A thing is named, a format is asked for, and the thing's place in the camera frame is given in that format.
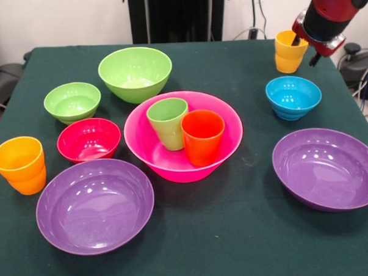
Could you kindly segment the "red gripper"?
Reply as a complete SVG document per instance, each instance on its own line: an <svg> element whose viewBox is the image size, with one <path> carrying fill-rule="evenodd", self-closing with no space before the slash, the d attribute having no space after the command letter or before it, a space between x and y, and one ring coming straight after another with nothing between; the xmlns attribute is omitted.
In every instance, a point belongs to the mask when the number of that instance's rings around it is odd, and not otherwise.
<svg viewBox="0 0 368 276"><path fill-rule="evenodd" d="M343 22L335 23L324 19L315 10L304 9L293 23L295 37L291 46L300 46L301 40L308 42L316 51L308 65L315 67L322 56L330 57L343 45L346 37L342 31L345 27Z"/></svg>

